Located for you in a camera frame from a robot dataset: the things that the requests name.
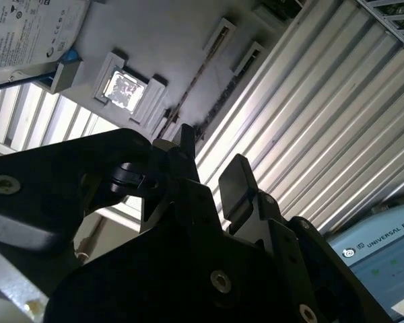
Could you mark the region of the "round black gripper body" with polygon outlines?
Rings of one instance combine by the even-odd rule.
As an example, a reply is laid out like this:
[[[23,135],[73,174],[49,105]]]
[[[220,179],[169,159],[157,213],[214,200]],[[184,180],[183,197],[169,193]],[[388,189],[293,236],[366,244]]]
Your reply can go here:
[[[288,322],[290,308],[258,247],[211,234],[192,246],[161,225],[69,275],[45,322]]]

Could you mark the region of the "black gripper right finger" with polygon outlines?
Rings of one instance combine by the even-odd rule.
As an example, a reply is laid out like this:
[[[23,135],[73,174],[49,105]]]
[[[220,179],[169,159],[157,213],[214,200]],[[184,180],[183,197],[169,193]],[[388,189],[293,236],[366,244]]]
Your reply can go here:
[[[274,322],[391,322],[309,220],[281,215],[243,155],[223,171],[219,189],[229,234],[258,256],[238,290],[241,309]]]

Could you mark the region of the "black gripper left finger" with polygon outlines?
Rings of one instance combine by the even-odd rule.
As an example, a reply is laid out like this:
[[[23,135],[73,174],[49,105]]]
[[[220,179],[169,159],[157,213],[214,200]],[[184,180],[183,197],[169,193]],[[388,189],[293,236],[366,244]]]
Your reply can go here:
[[[0,296],[45,314],[57,287],[94,261],[82,264],[74,252],[83,219],[128,196],[142,200],[138,236],[161,225],[185,230],[192,246],[226,236],[187,124],[178,143],[117,129],[0,156]]]

